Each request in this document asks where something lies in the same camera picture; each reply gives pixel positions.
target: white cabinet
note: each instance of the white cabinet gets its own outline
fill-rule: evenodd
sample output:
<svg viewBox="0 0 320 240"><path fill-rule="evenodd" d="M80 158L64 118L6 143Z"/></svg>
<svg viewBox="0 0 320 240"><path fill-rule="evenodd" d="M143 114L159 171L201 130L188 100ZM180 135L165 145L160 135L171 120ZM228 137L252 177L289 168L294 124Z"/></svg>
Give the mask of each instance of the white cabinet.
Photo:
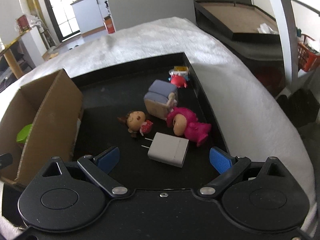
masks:
<svg viewBox="0 0 320 240"><path fill-rule="evenodd" d="M103 26L98 0L82 0L72 7L81 33Z"/></svg>
<svg viewBox="0 0 320 240"><path fill-rule="evenodd" d="M100 12L103 18L108 16L108 10L106 8L106 4L104 3L106 0L97 0L100 8Z"/></svg>

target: orange basket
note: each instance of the orange basket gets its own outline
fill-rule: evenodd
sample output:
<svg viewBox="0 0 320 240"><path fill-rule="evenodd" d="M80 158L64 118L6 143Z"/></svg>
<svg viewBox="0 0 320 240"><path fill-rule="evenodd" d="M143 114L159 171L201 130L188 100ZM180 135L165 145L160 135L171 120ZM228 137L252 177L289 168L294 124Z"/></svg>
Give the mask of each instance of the orange basket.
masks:
<svg viewBox="0 0 320 240"><path fill-rule="evenodd" d="M298 61L299 61L299 69L303 69L303 71L308 72L314 70L315 68L319 67L320 65L320 56L312 53L305 45L306 38L311 38L306 34L301 34L301 37L298 37Z"/></svg>

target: door frame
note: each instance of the door frame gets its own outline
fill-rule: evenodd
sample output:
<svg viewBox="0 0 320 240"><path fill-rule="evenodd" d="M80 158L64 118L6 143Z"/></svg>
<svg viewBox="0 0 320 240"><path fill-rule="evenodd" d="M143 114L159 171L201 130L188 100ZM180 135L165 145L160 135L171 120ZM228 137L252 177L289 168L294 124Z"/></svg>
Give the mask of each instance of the door frame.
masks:
<svg viewBox="0 0 320 240"><path fill-rule="evenodd" d="M58 37L60 42L62 42L63 40L65 40L65 39L67 39L67 38L69 38L69 37L71 37L71 36L73 36L73 35L75 35L75 34L80 32L80 30L79 30L79 31L76 31L74 33L71 33L71 34L67 35L66 37L63 37L62 33L61 33L61 30L59 28L57 19L56 19L55 15L54 15L50 0L44 0L44 3L45 3L45 6L46 6L46 8L48 10L49 17L50 17L50 20L52 22L53 28L54 28L54 30L55 30L55 32L57 34L57 37Z"/></svg>

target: metal screw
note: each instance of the metal screw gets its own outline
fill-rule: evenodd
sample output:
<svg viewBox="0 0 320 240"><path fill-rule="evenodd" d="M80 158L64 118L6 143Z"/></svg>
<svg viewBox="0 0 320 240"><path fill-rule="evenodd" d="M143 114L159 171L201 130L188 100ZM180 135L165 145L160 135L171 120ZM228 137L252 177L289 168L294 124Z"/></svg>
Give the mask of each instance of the metal screw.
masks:
<svg viewBox="0 0 320 240"><path fill-rule="evenodd" d="M200 193L202 195L212 195L216 192L216 190L213 187L202 187L200 189Z"/></svg>
<svg viewBox="0 0 320 240"><path fill-rule="evenodd" d="M128 189L126 187L114 187L112 189L112 193L115 195L123 195L123 194L126 194L127 192L128 192Z"/></svg>
<svg viewBox="0 0 320 240"><path fill-rule="evenodd" d="M168 194L168 193L163 192L163 193L160 193L160 197L169 197L169 194Z"/></svg>

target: wooden table leg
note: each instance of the wooden table leg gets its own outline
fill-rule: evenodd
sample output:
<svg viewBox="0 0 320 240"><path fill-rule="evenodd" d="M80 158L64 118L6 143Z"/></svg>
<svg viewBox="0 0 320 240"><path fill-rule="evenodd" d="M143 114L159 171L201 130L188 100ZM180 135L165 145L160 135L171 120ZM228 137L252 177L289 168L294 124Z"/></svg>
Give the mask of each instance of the wooden table leg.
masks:
<svg viewBox="0 0 320 240"><path fill-rule="evenodd" d="M18 62L16 61L11 49L8 49L6 53L4 53L4 58L7 61L12 73L16 76L17 79L21 78L24 73L21 70Z"/></svg>

